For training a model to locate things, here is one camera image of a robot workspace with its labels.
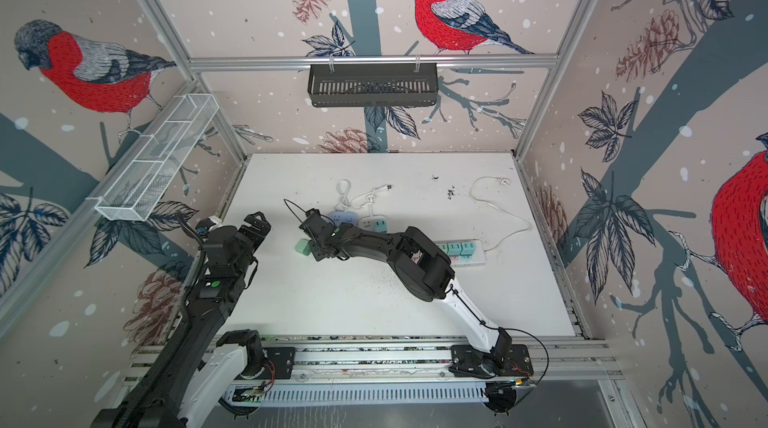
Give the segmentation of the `white square power socket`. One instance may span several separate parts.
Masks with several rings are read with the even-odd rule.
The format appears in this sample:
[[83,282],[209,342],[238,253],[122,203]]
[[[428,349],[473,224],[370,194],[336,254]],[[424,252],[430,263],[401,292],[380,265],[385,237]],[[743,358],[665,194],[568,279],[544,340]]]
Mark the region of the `white square power socket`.
[[384,216],[380,216],[380,215],[372,215],[372,216],[361,218],[358,222],[358,227],[363,230],[376,232],[375,224],[378,220],[384,220],[387,223],[387,227],[388,227],[387,219]]

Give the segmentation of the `teal plug adapter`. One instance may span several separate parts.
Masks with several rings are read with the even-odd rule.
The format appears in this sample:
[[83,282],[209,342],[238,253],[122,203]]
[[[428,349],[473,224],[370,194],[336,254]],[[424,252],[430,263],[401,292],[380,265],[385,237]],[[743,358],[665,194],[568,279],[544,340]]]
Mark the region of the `teal plug adapter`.
[[387,231],[387,223],[384,220],[378,220],[375,224],[375,231],[385,233]]
[[471,257],[476,251],[476,244],[473,241],[465,241],[463,244],[462,257]]

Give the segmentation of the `long white power strip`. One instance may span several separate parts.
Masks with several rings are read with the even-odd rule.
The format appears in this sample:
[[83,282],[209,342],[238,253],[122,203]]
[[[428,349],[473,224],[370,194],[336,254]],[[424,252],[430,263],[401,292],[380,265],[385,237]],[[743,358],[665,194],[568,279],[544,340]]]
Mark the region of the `long white power strip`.
[[453,267],[481,266],[487,262],[479,239],[437,241],[436,244],[449,257]]

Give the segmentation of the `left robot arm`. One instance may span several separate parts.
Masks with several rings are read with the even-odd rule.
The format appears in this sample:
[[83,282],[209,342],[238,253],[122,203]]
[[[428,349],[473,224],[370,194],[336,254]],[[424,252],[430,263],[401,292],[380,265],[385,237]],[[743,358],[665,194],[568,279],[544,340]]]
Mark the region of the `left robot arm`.
[[243,225],[221,225],[210,217],[183,231],[204,260],[180,308],[182,319],[147,374],[115,408],[101,410],[94,427],[200,427],[239,376],[266,375],[276,368],[255,330],[218,333],[256,272],[255,252],[271,225],[261,212]]

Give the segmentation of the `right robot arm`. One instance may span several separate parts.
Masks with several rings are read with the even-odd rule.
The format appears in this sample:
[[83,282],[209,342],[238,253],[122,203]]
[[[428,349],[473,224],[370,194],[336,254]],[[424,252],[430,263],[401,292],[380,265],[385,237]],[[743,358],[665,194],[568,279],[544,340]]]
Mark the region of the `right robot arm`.
[[366,230],[351,223],[335,224],[317,209],[305,212],[300,230],[316,261],[361,257],[386,263],[406,290],[417,299],[437,302],[462,328],[468,343],[458,345],[448,370],[457,377],[482,380],[505,376],[531,378],[525,358],[515,359],[512,337],[492,325],[460,285],[449,256],[421,230]]

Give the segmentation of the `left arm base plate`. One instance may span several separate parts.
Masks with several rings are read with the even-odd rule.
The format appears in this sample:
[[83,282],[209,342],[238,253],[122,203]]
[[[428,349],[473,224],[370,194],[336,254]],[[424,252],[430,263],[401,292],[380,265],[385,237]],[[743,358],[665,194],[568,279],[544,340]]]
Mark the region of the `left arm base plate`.
[[290,380],[295,365],[294,347],[266,347],[263,349],[264,365],[258,373],[259,380]]

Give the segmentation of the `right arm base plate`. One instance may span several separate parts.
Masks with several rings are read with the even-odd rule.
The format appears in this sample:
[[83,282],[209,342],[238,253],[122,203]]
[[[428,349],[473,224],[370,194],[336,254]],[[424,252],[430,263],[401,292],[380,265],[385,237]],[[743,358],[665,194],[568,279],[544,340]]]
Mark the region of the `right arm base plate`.
[[534,369],[526,345],[512,344],[503,357],[498,359],[470,345],[453,345],[448,370],[456,377],[488,380],[497,377],[531,378]]

